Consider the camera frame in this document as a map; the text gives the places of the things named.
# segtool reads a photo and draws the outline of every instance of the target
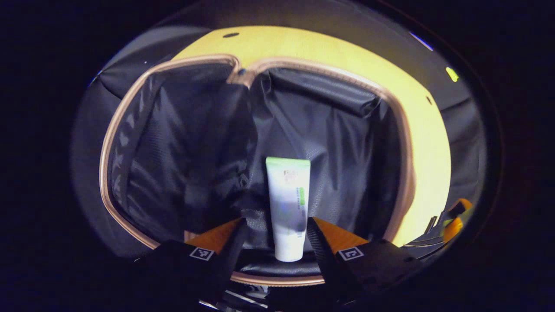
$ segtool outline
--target tan zipper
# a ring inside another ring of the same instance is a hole
[[[352,84],[355,84],[361,88],[367,89],[377,96],[384,99],[387,104],[391,107],[395,119],[397,121],[397,126],[400,134],[401,141],[401,173],[400,173],[400,185],[399,191],[397,193],[397,199],[395,203],[395,209],[393,216],[391,217],[390,223],[386,229],[386,234],[384,238],[387,240],[392,240],[398,230],[403,216],[407,213],[409,207],[411,206],[412,200],[415,194],[415,181],[414,181],[414,171],[412,167],[412,142],[410,137],[410,130],[408,127],[408,122],[406,118],[405,111],[401,106],[398,99],[387,89],[381,87],[380,85],[350,72],[343,71],[332,66],[325,64],[315,63],[311,61],[306,61],[303,59],[295,59],[289,57],[276,57],[267,58],[261,61],[255,62],[249,66],[248,69],[241,70],[240,61],[230,54],[213,54],[201,57],[192,57],[177,59],[174,61],[168,61],[157,65],[137,79],[137,81],[131,86],[125,97],[122,99],[120,105],[110,121],[110,125],[106,131],[104,137],[104,142],[102,146],[102,153],[100,156],[100,193],[102,195],[102,201],[110,212],[110,215],[133,237],[138,239],[140,242],[146,246],[154,249],[160,245],[159,242],[148,237],[137,228],[131,225],[127,220],[125,220],[115,209],[109,196],[108,189],[108,155],[112,148],[112,143],[115,136],[115,131],[119,123],[121,122],[126,109],[129,107],[132,99],[135,97],[139,89],[143,86],[148,76],[153,73],[163,72],[170,69],[175,69],[179,67],[197,65],[197,64],[213,64],[222,63],[229,64],[233,66],[231,75],[227,79],[227,83],[232,84],[242,84],[251,87],[254,79],[260,73],[263,73],[270,68],[290,68],[298,69],[301,71],[308,71],[313,73],[319,73],[325,76],[334,77],[339,80],[343,80]],[[317,276],[306,276],[306,277],[268,277],[268,276],[256,276],[245,274],[241,272],[233,272],[231,275],[231,280],[237,283],[249,284],[249,285],[265,285],[272,287],[296,287],[296,286],[311,286],[319,285],[324,283],[324,278],[321,275]]]

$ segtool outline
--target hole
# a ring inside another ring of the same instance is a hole
[[[228,33],[224,35],[224,38],[230,38],[230,37],[235,37],[237,36],[239,33]]]

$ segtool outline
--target black mesh lining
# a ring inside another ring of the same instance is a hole
[[[273,257],[264,160],[275,156],[311,160],[310,216],[364,237],[383,234],[400,167],[397,126],[385,102],[292,69],[268,70],[250,90],[226,78],[202,66],[196,75],[187,68],[149,78],[135,99],[153,98],[148,123],[133,159],[124,157],[127,204],[119,209],[126,219],[165,241],[243,216],[250,235],[237,270],[318,274],[310,244],[300,262]]]
[[[164,229],[162,232],[156,232],[156,223],[152,219],[149,219],[149,222],[146,223],[142,222],[144,218],[148,219],[148,211],[137,211],[134,206],[130,207],[128,205],[128,188],[133,188],[133,184],[128,183],[128,178],[133,178],[133,173],[137,171],[137,168],[139,170],[141,168],[141,166],[135,164],[136,159],[144,159],[142,163],[146,164],[146,168],[149,168],[157,164],[157,162],[150,162],[150,159],[160,158],[161,154],[167,152],[165,148],[148,146],[148,143],[163,142],[164,140],[163,135],[151,130],[156,129],[156,120],[159,114],[165,112],[160,109],[166,106],[160,103],[165,102],[167,90],[175,86],[175,81],[188,87],[187,90],[178,89],[178,94],[175,95],[179,97],[175,99],[194,103],[199,96],[209,95],[214,86],[225,85],[225,80],[232,70],[233,68],[226,64],[202,64],[152,74],[130,103],[122,122],[118,126],[108,165],[108,181],[110,194],[113,196],[112,202],[127,221],[152,238],[169,239],[169,230]],[[153,209],[150,210],[150,214],[161,213],[157,209],[157,206],[162,207],[159,203],[145,202],[144,204]]]

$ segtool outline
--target tube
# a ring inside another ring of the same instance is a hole
[[[302,258],[308,216],[310,160],[266,158],[275,257],[294,262]]]

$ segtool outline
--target white tube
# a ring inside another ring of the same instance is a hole
[[[310,160],[267,157],[266,170],[276,259],[300,260],[308,218]]]

